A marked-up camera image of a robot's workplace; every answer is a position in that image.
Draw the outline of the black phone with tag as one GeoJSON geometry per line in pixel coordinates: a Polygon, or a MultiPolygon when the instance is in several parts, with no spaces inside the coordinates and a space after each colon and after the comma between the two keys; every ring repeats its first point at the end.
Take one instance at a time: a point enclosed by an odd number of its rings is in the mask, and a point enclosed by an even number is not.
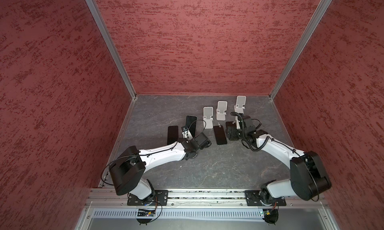
{"type": "Polygon", "coordinates": [[[213,129],[214,129],[215,139],[216,139],[217,145],[218,146],[227,145],[228,142],[227,142],[227,137],[226,137],[224,127],[221,125],[218,125],[218,126],[214,126],[213,129]]]}
{"type": "Polygon", "coordinates": [[[237,125],[235,122],[226,122],[226,128],[234,128],[236,129],[237,128],[237,125]]]}

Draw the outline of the white phone stand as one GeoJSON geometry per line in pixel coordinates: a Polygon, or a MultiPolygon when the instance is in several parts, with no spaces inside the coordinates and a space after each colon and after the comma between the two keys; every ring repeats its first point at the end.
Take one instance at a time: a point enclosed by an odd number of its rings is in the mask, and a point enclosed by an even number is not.
{"type": "Polygon", "coordinates": [[[246,100],[247,100],[246,96],[237,96],[236,104],[234,106],[234,111],[236,113],[244,114],[246,100]]]}
{"type": "Polygon", "coordinates": [[[225,121],[227,115],[227,101],[218,101],[217,111],[216,111],[216,119],[217,121],[225,121]]]}

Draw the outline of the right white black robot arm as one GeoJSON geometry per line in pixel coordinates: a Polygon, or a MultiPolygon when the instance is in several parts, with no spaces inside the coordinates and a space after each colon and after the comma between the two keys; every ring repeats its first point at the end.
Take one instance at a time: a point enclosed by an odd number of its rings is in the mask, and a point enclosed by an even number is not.
{"type": "Polygon", "coordinates": [[[297,150],[261,130],[261,124],[243,113],[231,112],[236,122],[227,125],[227,136],[254,153],[264,151],[290,170],[287,180],[272,180],[261,185],[257,199],[264,206],[272,206],[285,197],[298,197],[304,201],[318,201],[320,194],[331,189],[332,183],[320,156],[313,152],[297,150]]]}

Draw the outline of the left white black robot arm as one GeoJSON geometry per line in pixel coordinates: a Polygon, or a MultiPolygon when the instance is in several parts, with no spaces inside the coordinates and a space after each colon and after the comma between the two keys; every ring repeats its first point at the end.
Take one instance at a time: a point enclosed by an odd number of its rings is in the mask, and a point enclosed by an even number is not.
{"type": "Polygon", "coordinates": [[[109,171],[117,196],[133,195],[143,205],[157,204],[157,194],[152,183],[143,175],[162,165],[193,159],[200,150],[212,145],[209,138],[201,132],[195,137],[173,138],[164,146],[150,150],[128,147],[119,157],[108,163],[109,171]]]}

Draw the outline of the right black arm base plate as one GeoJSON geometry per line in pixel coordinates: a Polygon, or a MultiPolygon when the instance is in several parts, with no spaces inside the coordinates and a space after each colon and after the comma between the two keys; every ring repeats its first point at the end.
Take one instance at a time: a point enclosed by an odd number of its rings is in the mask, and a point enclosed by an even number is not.
{"type": "Polygon", "coordinates": [[[261,191],[245,191],[245,199],[248,207],[285,207],[287,205],[284,197],[272,198],[261,194],[261,191]]]}

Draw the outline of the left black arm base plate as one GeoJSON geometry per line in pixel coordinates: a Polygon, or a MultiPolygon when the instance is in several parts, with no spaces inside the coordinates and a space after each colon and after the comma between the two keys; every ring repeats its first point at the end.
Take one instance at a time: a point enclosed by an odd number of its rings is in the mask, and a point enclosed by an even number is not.
{"type": "Polygon", "coordinates": [[[127,205],[128,206],[166,206],[168,201],[169,191],[167,190],[155,190],[145,199],[140,200],[133,194],[128,194],[127,205]]]}

